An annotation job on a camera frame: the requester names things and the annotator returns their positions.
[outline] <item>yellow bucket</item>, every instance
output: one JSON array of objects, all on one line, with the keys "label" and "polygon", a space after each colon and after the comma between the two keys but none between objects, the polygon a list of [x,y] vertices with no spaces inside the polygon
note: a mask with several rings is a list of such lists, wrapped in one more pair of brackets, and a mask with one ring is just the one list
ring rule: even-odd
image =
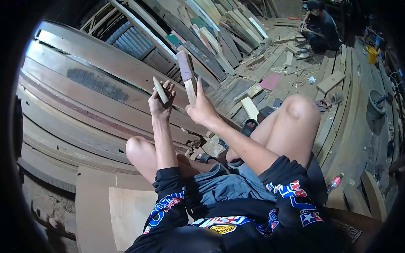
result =
[{"label": "yellow bucket", "polygon": [[375,65],[377,63],[377,51],[373,47],[367,46],[367,52],[369,53],[368,62]]}]

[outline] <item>man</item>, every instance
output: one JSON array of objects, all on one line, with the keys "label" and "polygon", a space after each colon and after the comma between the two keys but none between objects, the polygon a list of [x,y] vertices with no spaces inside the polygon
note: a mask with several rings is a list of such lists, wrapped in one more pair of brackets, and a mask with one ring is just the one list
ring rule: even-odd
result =
[{"label": "man", "polygon": [[307,6],[309,11],[298,30],[308,40],[314,53],[338,50],[342,43],[333,18],[317,0],[309,0]]},{"label": "man", "polygon": [[[186,111],[230,146],[229,162],[247,164],[237,175],[213,159],[204,164],[176,153],[168,124],[176,94],[169,81],[163,87],[165,107],[156,90],[149,99],[155,145],[133,137],[126,146],[158,194],[143,235],[127,253],[342,252],[304,169],[320,122],[313,101],[288,97],[249,138],[218,116],[199,78],[196,105]],[[187,213],[194,222],[188,224]]]}]

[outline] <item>gray shorts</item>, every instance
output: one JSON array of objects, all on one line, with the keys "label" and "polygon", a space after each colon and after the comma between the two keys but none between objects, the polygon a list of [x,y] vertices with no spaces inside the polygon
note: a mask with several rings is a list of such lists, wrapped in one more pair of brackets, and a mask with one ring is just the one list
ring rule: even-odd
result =
[{"label": "gray shorts", "polygon": [[[256,173],[246,163],[234,168],[239,171],[239,175],[228,174],[228,170],[222,164],[216,164],[210,172],[194,176],[198,191],[202,195],[203,205],[238,198],[276,201],[274,194],[264,187]],[[314,199],[324,204],[328,194],[323,174],[314,155],[311,156],[307,175],[315,192]]]}]

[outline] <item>plastic bottle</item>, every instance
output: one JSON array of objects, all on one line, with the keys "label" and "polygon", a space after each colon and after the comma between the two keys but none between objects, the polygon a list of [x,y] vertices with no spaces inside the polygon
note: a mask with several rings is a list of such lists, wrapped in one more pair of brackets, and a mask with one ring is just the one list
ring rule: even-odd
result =
[{"label": "plastic bottle", "polygon": [[344,173],[340,173],[339,176],[335,177],[335,178],[332,180],[332,182],[331,182],[331,183],[328,185],[328,187],[327,187],[327,189],[328,189],[328,194],[329,194],[334,188],[336,188],[336,187],[339,186],[339,184],[340,184],[340,182],[341,182],[341,180],[342,180],[342,177],[343,177],[344,175],[345,175]]}]

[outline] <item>dark shirt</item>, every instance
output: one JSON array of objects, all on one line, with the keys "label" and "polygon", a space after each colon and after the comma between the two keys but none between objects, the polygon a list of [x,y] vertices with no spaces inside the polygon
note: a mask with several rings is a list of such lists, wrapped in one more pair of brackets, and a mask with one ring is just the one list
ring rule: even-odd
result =
[{"label": "dark shirt", "polygon": [[[126,253],[175,252],[162,246],[159,236],[181,226],[217,231],[227,252],[342,252],[343,243],[323,206],[312,200],[311,183],[300,164],[281,156],[259,179],[275,192],[275,203],[253,198],[222,201],[208,206],[204,217],[188,224],[187,189],[180,180],[179,168],[158,170],[156,206],[143,235]],[[173,243],[181,244],[181,238]]]},{"label": "dark shirt", "polygon": [[327,11],[324,12],[324,19],[321,19],[319,16],[310,15],[309,16],[309,25],[316,26],[319,28],[318,31],[325,35],[325,40],[328,42],[339,42],[339,36],[337,33],[336,23],[333,18],[329,15]]}]

